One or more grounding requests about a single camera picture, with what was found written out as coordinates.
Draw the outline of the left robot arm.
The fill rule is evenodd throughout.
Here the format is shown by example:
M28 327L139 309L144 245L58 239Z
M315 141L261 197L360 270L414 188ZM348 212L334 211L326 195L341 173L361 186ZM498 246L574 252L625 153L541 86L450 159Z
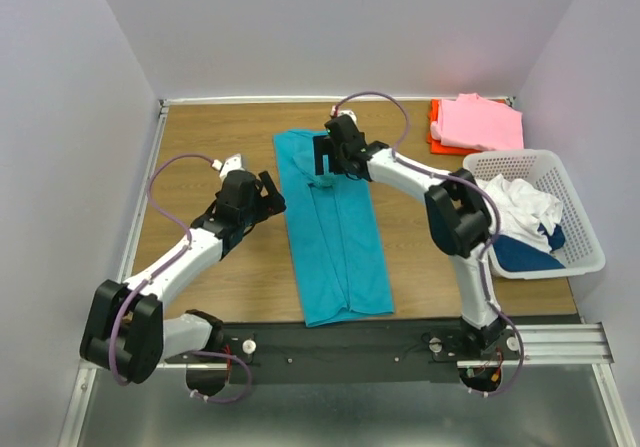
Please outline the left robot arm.
M257 224L285 209L268 172L228 173L214 202L174 247L138 274L123 282L106 280L96 289L81 358L111 370L120 382L136 384L170 357L190 352L201 362L214 360L223 344L221 321L199 310L165 319L165 310Z

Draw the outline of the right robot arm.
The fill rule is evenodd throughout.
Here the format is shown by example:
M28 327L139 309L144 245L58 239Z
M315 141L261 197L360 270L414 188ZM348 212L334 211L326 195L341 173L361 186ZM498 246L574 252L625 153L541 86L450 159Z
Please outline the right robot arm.
M462 301L460 346L480 359L493 351L506 328L491 280L490 227L498 219L490 201L466 169L432 169L380 142L367 142L346 115L325 124L313 139L315 173L342 174L393 187L425 204L433 243L454 268Z

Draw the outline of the teal t shirt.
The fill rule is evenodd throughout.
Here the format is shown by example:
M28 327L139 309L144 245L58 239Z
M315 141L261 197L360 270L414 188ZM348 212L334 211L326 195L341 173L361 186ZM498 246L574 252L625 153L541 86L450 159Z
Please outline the teal t shirt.
M395 311L368 183L315 173L309 130L274 136L298 296L308 327Z

